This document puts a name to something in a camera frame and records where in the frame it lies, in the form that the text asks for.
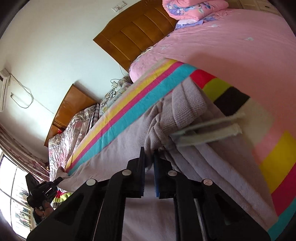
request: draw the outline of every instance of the window pane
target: window pane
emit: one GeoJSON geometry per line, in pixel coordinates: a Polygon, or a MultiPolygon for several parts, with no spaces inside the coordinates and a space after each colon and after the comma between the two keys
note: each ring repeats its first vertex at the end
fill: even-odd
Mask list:
{"type": "Polygon", "coordinates": [[[17,168],[17,172],[15,173],[15,181],[13,183],[12,188],[12,197],[20,203],[27,206],[28,208],[30,208],[27,203],[27,197],[29,196],[29,192],[26,183],[26,175],[26,172],[24,172],[20,168],[17,168]]]}
{"type": "Polygon", "coordinates": [[[6,219],[6,221],[11,226],[11,219],[10,219],[10,198],[5,195],[3,192],[0,191],[0,209],[1,212],[6,219]]]}
{"type": "Polygon", "coordinates": [[[15,176],[15,170],[17,166],[8,160],[5,156],[3,157],[1,166],[0,166],[0,188],[11,195],[11,188],[13,178],[15,176]]]}
{"type": "Polygon", "coordinates": [[[23,238],[27,238],[30,233],[31,211],[28,208],[11,201],[11,221],[13,230],[23,238]]]}

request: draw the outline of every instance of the wooden headboard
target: wooden headboard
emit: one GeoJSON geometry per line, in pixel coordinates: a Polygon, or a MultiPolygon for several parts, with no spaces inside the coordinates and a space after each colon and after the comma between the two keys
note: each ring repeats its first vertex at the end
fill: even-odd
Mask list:
{"type": "Polygon", "coordinates": [[[48,147],[49,139],[58,133],[58,129],[65,130],[75,114],[96,103],[94,99],[83,93],[75,85],[71,85],[58,108],[44,145],[48,147]]]}
{"type": "Polygon", "coordinates": [[[172,32],[176,23],[162,7],[162,0],[141,0],[113,18],[94,41],[128,71],[131,63],[172,32]]]}

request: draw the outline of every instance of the pink stripe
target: pink stripe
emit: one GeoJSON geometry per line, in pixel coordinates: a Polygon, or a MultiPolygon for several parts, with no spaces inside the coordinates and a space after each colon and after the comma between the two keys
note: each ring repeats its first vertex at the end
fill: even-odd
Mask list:
{"type": "Polygon", "coordinates": [[[143,89],[139,94],[137,94],[124,108],[122,108],[109,122],[105,125],[102,130],[89,142],[89,144],[81,151],[76,160],[70,165],[68,170],[70,170],[80,158],[97,142],[97,140],[102,137],[102,135],[116,123],[130,108],[132,108],[137,102],[139,102],[148,92],[153,90],[161,81],[168,77],[172,72],[180,67],[182,62],[175,62],[172,64],[165,72],[158,76],[154,81],[152,81],[145,89],[143,89]]]}
{"type": "Polygon", "coordinates": [[[283,133],[284,131],[281,129],[279,122],[276,121],[273,123],[269,132],[263,137],[260,143],[254,147],[252,154],[258,165],[260,165],[275,148],[283,133]]]}
{"type": "Polygon", "coordinates": [[[296,164],[288,175],[271,194],[277,215],[280,215],[294,200],[296,196],[296,164]]]}

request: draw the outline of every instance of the metal rivet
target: metal rivet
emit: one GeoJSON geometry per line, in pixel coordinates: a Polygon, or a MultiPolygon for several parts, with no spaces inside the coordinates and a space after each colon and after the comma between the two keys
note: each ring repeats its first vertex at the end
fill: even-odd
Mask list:
{"type": "Polygon", "coordinates": [[[93,185],[95,185],[96,184],[96,180],[95,179],[88,179],[87,181],[86,181],[86,185],[87,186],[93,186],[93,185]]]}
{"type": "Polygon", "coordinates": [[[168,175],[169,176],[171,176],[171,177],[174,177],[174,176],[176,176],[178,173],[176,172],[176,171],[174,171],[174,170],[170,170],[169,172],[168,172],[168,175]]]}
{"type": "Polygon", "coordinates": [[[131,170],[129,170],[129,169],[125,169],[122,171],[122,175],[124,175],[124,176],[129,176],[130,174],[131,174],[131,170]]]}
{"type": "Polygon", "coordinates": [[[211,179],[204,179],[204,184],[207,186],[211,186],[213,184],[213,181],[211,179]]]}

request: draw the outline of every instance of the teal stripe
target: teal stripe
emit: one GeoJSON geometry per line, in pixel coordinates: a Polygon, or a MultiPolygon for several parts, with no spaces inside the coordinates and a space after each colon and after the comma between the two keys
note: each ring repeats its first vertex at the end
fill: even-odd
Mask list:
{"type": "Polygon", "coordinates": [[[81,157],[76,165],[69,171],[73,174],[78,167],[101,152],[111,141],[113,141],[125,128],[131,125],[153,104],[163,98],[184,79],[189,77],[196,68],[183,64],[173,71],[168,77],[161,81],[154,89],[148,92],[140,101],[129,109],[110,129],[100,137],[97,142],[81,157]]]}
{"type": "Polygon", "coordinates": [[[296,198],[291,202],[290,206],[279,216],[278,222],[273,225],[269,230],[268,234],[271,238],[271,241],[275,241],[278,236],[283,232],[285,227],[290,222],[294,213],[296,212],[296,198]]]}

